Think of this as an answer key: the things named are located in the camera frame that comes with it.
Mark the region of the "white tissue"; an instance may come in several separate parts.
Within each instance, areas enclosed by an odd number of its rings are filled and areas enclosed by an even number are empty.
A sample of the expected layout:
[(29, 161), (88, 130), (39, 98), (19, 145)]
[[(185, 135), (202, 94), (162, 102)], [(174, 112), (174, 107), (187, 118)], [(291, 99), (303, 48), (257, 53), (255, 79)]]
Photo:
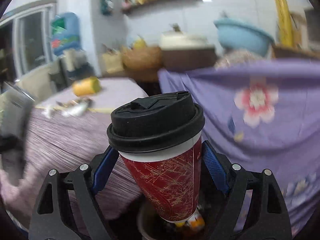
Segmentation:
[(72, 107), (68, 107), (67, 109), (62, 111), (62, 115), (64, 117), (69, 117), (69, 116), (73, 116), (73, 117), (77, 117), (77, 116), (82, 116), (85, 111), (87, 111), (88, 109), (88, 104), (86, 103), (80, 103), (78, 105), (72, 106)]

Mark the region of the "red paper coffee cup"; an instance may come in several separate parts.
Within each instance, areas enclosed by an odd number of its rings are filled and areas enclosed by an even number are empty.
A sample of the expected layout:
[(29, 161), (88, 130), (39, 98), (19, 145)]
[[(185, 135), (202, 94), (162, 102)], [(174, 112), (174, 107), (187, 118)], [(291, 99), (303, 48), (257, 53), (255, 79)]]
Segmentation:
[(204, 124), (188, 91), (137, 98), (111, 113), (110, 146), (168, 222), (188, 220), (197, 208)]

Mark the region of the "yellow plastic cup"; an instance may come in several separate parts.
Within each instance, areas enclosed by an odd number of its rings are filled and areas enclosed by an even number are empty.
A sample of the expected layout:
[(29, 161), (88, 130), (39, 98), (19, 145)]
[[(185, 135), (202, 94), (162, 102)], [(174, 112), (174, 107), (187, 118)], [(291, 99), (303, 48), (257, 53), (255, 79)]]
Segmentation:
[(88, 77), (75, 81), (72, 84), (72, 90), (76, 96), (93, 95), (101, 91), (101, 84), (97, 77)]

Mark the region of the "brown snack wrapper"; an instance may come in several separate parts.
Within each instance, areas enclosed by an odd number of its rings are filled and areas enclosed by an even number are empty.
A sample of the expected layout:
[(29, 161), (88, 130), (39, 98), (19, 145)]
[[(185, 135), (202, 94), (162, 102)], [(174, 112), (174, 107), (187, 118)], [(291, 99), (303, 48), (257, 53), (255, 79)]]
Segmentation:
[(85, 106), (89, 107), (92, 104), (92, 99), (90, 99), (90, 98), (77, 98), (74, 100), (70, 100), (68, 102), (58, 102), (57, 101), (56, 104), (62, 108), (71, 108), (71, 107), (74, 107), (74, 106), (77, 106), (80, 104), (84, 104)]

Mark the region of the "purple striped tablecloth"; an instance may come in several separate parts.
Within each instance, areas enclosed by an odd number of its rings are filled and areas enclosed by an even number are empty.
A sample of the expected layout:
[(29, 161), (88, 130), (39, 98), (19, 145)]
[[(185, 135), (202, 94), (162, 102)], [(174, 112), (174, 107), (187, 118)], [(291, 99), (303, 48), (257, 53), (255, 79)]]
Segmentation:
[(81, 116), (56, 111), (45, 116), (47, 107), (75, 99), (65, 89), (35, 106), (22, 128), (24, 138), (18, 151), (1, 159), (1, 197), (5, 208), (26, 229), (41, 185), (51, 169), (69, 172), (108, 147), (106, 134), (111, 112), (146, 92), (130, 79), (102, 79), (101, 91), (92, 96), (92, 107)]

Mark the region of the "purple floral cloth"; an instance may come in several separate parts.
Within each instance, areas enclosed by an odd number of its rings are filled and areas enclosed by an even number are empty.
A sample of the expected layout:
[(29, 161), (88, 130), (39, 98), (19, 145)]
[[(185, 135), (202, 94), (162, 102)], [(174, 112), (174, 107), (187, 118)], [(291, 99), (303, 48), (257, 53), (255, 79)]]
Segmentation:
[(163, 93), (203, 108), (203, 140), (230, 162), (269, 169), (295, 239), (319, 239), (319, 62), (262, 60), (184, 73), (160, 70)]

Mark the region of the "beige utensil holder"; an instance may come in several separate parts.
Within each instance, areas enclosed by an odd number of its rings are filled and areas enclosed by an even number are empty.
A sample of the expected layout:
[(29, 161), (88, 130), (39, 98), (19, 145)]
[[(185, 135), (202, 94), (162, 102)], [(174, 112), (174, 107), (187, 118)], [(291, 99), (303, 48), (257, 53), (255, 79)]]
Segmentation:
[(114, 74), (124, 70), (121, 53), (119, 51), (115, 51), (113, 53), (103, 53), (101, 55), (101, 59), (103, 62), (103, 74)]

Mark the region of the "patterned brown cloth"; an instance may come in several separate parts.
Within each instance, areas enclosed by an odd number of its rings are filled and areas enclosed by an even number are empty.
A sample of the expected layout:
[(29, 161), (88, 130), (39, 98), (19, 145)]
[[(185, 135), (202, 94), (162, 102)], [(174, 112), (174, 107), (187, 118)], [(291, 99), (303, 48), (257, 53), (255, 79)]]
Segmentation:
[(236, 64), (259, 61), (263, 59), (264, 58), (262, 56), (245, 49), (231, 50), (216, 61), (214, 68), (228, 68)]

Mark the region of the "woven wicker basket sink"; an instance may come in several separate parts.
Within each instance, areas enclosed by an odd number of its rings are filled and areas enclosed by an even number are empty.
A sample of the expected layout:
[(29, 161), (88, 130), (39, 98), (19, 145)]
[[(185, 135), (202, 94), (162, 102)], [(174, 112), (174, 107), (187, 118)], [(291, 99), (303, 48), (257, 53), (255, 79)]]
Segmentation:
[(130, 70), (159, 69), (163, 66), (162, 51), (159, 47), (125, 49), (121, 52), (124, 66)]

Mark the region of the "brown white rice cooker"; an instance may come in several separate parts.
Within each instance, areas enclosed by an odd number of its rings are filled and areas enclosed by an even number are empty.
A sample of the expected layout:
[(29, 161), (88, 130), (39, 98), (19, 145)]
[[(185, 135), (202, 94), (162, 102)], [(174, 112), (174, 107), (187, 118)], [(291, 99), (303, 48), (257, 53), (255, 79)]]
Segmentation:
[(168, 31), (161, 35), (159, 47), (167, 70), (181, 72), (212, 67), (218, 59), (215, 46), (202, 35)]

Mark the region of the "light blue plastic basin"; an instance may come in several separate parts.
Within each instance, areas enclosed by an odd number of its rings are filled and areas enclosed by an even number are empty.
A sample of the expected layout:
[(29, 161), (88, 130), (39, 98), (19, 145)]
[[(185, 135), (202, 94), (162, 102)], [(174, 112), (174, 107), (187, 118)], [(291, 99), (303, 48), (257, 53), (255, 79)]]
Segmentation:
[(261, 57), (268, 54), (274, 38), (263, 29), (233, 18), (221, 18), (214, 21), (218, 41), (224, 49), (245, 49)]

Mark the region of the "yellow tall box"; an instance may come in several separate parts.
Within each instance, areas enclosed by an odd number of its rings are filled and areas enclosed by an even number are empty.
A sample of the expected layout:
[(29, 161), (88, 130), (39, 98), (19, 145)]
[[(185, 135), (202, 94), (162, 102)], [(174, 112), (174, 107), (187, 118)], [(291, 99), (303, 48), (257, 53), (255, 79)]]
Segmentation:
[(292, 48), (294, 45), (292, 23), (286, 0), (275, 0), (278, 13), (279, 41), (281, 45)]

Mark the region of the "blue water jug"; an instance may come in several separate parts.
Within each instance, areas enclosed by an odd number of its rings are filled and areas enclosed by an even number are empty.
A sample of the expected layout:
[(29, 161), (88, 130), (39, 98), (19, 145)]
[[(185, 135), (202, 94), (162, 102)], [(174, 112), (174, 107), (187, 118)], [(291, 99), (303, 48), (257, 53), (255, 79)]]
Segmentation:
[(79, 18), (73, 12), (56, 15), (50, 23), (51, 47), (59, 57), (66, 49), (81, 50)]

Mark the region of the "window with white frame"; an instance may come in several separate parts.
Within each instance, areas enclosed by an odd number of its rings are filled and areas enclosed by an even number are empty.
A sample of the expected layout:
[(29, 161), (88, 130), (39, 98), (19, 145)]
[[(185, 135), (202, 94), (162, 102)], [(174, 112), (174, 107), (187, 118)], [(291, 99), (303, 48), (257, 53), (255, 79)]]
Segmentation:
[(1, 80), (17, 82), (31, 70), (53, 61), (50, 22), (57, 0), (39, 0), (1, 17)]

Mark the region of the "green wall pouch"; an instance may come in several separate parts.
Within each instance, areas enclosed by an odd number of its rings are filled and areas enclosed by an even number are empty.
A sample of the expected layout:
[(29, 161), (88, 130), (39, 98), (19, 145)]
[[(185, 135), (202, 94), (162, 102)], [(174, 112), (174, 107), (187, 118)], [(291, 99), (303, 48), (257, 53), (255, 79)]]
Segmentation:
[(111, 0), (100, 0), (100, 12), (102, 15), (112, 15), (114, 3)]

